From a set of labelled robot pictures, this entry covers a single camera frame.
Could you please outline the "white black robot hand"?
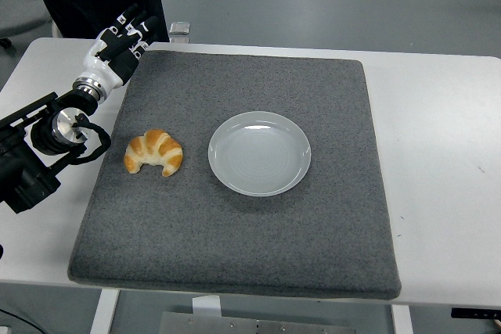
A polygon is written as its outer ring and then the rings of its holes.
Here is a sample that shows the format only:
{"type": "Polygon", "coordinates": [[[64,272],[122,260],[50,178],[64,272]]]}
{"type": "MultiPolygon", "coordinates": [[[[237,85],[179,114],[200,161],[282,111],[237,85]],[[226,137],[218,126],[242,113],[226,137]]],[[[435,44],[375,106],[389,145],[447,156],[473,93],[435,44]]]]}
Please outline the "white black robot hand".
{"type": "Polygon", "coordinates": [[[85,56],[81,77],[89,79],[102,97],[127,84],[153,43],[159,23],[156,16],[131,5],[94,40],[85,56]]]}

